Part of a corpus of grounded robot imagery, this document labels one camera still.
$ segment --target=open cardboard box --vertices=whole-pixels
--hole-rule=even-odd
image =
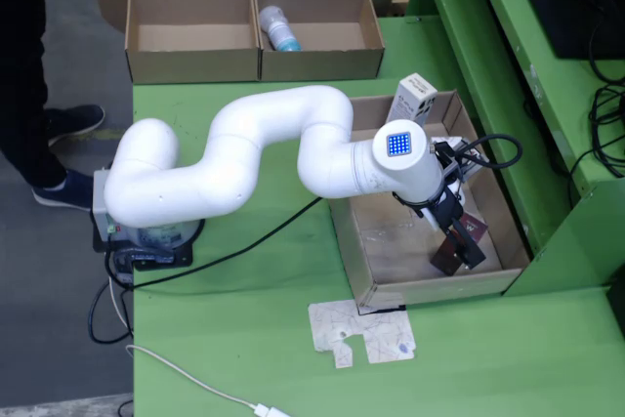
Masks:
[[[353,99],[353,140],[369,139],[384,125],[393,97]],[[478,136],[455,92],[440,93],[428,116],[429,137]],[[479,242],[485,261],[446,276],[432,266],[444,240],[391,194],[330,201],[341,256],[356,303],[377,310],[401,305],[501,293],[529,265],[521,235],[491,170],[463,185],[465,210],[488,225]]]
[[[136,84],[256,81],[254,0],[98,0]]]
[[[371,0],[256,0],[258,12],[277,6],[300,52],[279,52],[261,32],[263,81],[375,78],[384,41]]]

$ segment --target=bottle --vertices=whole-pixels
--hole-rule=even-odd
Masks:
[[[302,51],[282,9],[270,5],[261,11],[261,29],[277,51]]]

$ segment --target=sneaker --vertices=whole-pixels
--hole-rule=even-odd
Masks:
[[[77,171],[67,170],[65,186],[62,189],[33,188],[32,194],[41,205],[89,212],[93,205],[94,179]]]
[[[104,122],[104,109],[97,104],[83,104],[70,109],[46,109],[48,146],[64,137],[87,134]]]

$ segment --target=black pants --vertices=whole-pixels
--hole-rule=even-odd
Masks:
[[[65,178],[46,137],[45,29],[45,0],[0,0],[0,149],[38,188],[57,186]]]

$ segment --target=person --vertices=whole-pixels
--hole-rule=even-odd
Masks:
[[[37,202],[89,210],[93,178],[65,169],[50,146],[96,129],[104,110],[96,104],[44,108],[45,0],[0,0],[0,17],[0,150],[31,185]]]

